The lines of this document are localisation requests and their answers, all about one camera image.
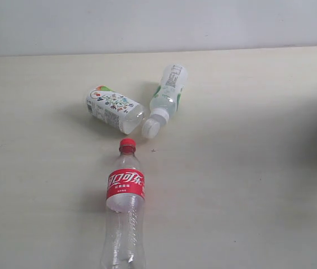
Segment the red label cola bottle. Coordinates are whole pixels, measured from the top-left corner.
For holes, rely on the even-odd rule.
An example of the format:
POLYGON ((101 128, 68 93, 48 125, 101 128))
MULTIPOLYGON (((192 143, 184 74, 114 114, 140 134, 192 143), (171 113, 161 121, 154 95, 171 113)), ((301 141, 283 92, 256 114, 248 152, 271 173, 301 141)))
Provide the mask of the red label cola bottle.
POLYGON ((122 139, 119 152, 114 170, 108 176, 106 234, 100 268, 145 268, 145 177, 135 156, 135 140, 122 139))

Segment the white capped green label bottle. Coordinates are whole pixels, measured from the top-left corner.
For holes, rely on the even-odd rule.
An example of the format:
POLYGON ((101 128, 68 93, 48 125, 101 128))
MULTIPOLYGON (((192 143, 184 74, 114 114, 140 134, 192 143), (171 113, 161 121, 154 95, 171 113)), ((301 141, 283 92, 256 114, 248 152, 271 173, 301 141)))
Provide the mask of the white capped green label bottle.
POLYGON ((187 70, 180 64, 171 64, 164 69, 159 86, 150 101, 150 114, 142 126, 144 138, 154 138, 167 125, 178 109, 187 79, 187 70))

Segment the white floral label bottle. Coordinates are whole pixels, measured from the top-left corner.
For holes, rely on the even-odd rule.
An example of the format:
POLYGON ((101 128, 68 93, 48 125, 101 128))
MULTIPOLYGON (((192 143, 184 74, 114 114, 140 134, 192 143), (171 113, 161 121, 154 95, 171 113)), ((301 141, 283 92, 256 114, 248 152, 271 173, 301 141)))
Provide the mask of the white floral label bottle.
POLYGON ((142 124, 147 109, 140 103, 101 85, 86 97, 88 112, 95 118, 128 135, 142 124))

